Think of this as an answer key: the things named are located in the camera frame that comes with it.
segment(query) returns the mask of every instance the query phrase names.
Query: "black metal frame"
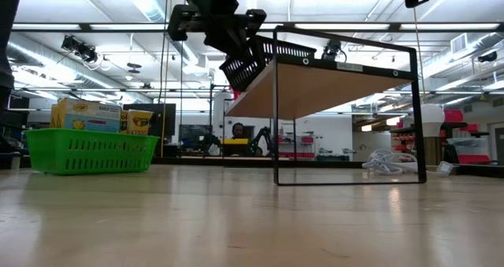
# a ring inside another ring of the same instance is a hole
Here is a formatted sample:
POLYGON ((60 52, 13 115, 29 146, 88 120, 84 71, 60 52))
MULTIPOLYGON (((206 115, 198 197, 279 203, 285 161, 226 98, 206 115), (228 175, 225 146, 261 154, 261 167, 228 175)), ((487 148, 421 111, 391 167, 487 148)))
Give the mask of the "black metal frame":
MULTIPOLYGON (((402 52, 409 53, 409 71, 397 71, 393 69, 378 69, 376 67, 366 67, 364 66, 364 72, 369 74, 378 75, 378 76, 387 76, 390 78, 400 78, 400 79, 408 79, 411 80, 411 89, 412 89, 412 100, 413 100, 413 116, 416 124, 422 124, 421 120, 421 104, 420 104, 420 90, 418 86, 418 69, 417 69, 417 51, 414 48, 406 47, 406 46, 397 46, 389 43, 381 43, 376 41, 370 41, 367 39, 356 39, 352 37, 345 37, 341 35, 333 35, 323 32, 314 32, 305 29, 299 28, 290 28, 284 26, 278 26, 275 28, 273 32, 273 56, 274 59, 270 63, 275 64, 275 75, 273 78, 273 147, 272 147, 272 155, 273 155, 273 179, 276 185, 278 186, 328 186, 328 185, 350 185, 350 184, 423 184, 427 181, 427 174, 425 168, 425 156, 424 156, 424 137, 421 126, 415 127, 415 135, 416 135, 416 145, 417 145, 417 163, 418 163, 418 181, 416 182, 369 182, 369 183, 281 183, 280 182, 280 162, 279 162, 279 147, 278 147, 278 130, 279 130, 279 101, 278 101, 278 64, 288 63, 288 64, 296 64, 303 65, 302 58, 293 58, 293 57, 284 57, 277 53, 277 42, 278 42, 278 33, 279 32, 287 32, 298 35, 307 35, 314 36, 318 38, 324 39, 338 39, 340 41, 349 42, 349 43, 357 43, 368 46, 376 46, 380 48, 390 49, 390 50, 398 50, 402 52)), ((314 60, 313 63, 310 62, 310 67, 321 67, 326 69, 333 69, 335 71, 341 71, 336 68, 336 63, 334 61, 322 61, 322 60, 314 60)), ((294 139, 294 147, 296 148, 296 138, 294 139)))

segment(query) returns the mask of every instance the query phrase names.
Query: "wooden board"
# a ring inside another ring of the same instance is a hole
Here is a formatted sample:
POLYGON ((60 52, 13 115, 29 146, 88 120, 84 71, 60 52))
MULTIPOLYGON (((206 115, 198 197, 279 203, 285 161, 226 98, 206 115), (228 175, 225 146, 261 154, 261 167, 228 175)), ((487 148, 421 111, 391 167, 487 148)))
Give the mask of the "wooden board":
MULTIPOLYGON (((270 63, 233 102, 228 117, 273 117, 273 78, 270 63)), ((411 80, 374 76, 362 72, 343 72, 301 65, 278 63, 279 118, 292 120, 330 109, 411 80)))

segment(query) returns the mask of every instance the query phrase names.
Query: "cardboard box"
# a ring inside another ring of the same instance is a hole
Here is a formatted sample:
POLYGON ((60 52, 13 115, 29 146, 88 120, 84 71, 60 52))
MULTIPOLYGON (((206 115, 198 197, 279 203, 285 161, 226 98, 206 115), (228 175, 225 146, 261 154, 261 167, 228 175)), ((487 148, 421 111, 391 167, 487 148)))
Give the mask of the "cardboard box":
POLYGON ((63 98, 57 103, 62 128, 118 133, 120 107, 63 98))
POLYGON ((130 109, 128 111, 128 134, 149 135, 152 112, 130 109))
POLYGON ((119 133, 123 133, 123 134, 128 133, 128 111, 127 110, 121 110, 121 112, 120 112, 119 133))
POLYGON ((56 105, 50 107, 50 128, 61 128, 60 112, 56 105))

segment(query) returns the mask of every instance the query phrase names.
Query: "crayola box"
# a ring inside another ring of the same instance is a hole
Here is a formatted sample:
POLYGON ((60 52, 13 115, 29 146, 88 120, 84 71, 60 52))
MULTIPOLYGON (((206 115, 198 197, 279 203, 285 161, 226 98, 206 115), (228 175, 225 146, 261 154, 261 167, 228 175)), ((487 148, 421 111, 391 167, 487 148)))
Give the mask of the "crayola box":
POLYGON ((128 111, 127 110, 121 110, 121 112, 120 112, 119 133, 123 133, 123 134, 128 133, 128 111))
POLYGON ((50 107, 50 128, 61 128, 60 112, 57 104, 50 107))
POLYGON ((57 102, 62 128, 119 132, 120 107, 99 102, 63 98, 57 102))
POLYGON ((128 134, 148 135, 152 112, 130 109, 128 111, 128 134))

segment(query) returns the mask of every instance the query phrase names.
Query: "wooden shelf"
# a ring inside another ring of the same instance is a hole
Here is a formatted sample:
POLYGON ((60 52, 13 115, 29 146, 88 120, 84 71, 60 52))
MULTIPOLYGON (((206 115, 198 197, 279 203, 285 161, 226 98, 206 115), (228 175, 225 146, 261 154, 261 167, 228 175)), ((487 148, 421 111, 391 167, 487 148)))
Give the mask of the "wooden shelf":
MULTIPOLYGON (((278 58, 279 118, 293 120, 411 83, 410 72, 312 59, 278 58)), ((275 63, 270 63, 226 111, 228 117, 273 118, 275 63)))

